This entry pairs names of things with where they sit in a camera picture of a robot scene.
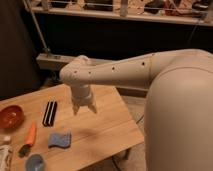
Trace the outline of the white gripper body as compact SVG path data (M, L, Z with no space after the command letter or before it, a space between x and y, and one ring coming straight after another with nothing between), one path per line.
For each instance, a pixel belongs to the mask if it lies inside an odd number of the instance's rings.
M77 106L88 106L93 102L93 93L90 85L71 87L72 101Z

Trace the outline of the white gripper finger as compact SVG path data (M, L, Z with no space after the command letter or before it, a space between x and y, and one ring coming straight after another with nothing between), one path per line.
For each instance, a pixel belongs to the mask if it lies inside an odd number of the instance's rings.
M88 108L89 108L92 112L94 112L95 114L97 114L97 107L96 107L96 104L91 103L91 104L88 105Z
M78 114L79 109L80 109L80 107L78 105L73 105L73 113L74 113L74 115Z

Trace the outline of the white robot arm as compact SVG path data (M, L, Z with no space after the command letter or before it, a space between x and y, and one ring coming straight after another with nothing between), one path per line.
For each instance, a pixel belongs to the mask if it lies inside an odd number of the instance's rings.
M80 55L60 70L73 110L95 110L90 86L146 89L147 171L213 171L213 54L200 49L149 53L94 65Z

